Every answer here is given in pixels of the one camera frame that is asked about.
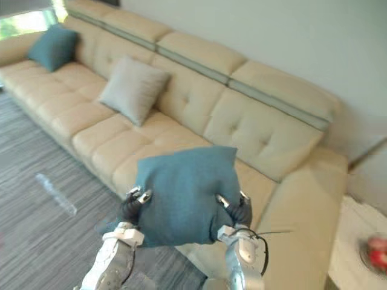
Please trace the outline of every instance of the apple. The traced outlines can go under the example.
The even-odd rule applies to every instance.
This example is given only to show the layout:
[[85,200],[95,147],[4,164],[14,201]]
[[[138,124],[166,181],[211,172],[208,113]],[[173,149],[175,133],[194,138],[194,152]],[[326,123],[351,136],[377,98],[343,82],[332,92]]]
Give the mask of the apple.
[[368,256],[376,268],[387,270],[387,252],[371,251]]
[[371,251],[387,252],[387,239],[382,237],[371,237],[368,240],[368,249]]

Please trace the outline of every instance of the gray striped carpet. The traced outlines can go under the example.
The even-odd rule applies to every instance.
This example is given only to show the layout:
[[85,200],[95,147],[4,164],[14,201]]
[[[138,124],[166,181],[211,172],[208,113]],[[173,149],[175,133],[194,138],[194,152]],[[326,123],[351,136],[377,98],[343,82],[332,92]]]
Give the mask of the gray striped carpet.
[[[46,175],[70,217],[36,181]],[[0,289],[67,290],[102,245],[94,230],[116,197],[0,93]],[[123,289],[200,289],[205,276],[174,248],[140,249]]]

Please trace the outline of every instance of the white side table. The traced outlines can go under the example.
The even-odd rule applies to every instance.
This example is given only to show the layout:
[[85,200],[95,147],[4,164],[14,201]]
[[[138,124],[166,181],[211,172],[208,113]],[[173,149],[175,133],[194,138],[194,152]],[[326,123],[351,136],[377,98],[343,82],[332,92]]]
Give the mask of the white side table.
[[359,256],[359,242],[387,233],[387,217],[366,204],[344,197],[329,276],[341,290],[386,290],[387,279],[371,272]]

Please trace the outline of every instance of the white wall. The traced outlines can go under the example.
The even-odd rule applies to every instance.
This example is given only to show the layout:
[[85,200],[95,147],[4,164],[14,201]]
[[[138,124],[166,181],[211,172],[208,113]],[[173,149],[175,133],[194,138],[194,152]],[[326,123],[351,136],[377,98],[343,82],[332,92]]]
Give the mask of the white wall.
[[337,94],[326,143],[353,160],[387,135],[387,0],[121,0]]
[[350,193],[387,216],[387,142],[350,173]]

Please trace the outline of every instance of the teal pillow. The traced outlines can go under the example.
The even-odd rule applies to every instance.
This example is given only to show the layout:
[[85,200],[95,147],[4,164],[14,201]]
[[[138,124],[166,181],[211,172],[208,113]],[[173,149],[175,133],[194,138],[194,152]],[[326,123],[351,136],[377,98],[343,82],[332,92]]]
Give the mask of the teal pillow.
[[153,191],[138,220],[143,246],[214,243],[219,228],[233,225],[215,195],[239,204],[235,155],[236,148],[213,146],[140,160],[136,185]]
[[73,60],[77,40],[75,31],[53,25],[31,47],[28,58],[53,72]]

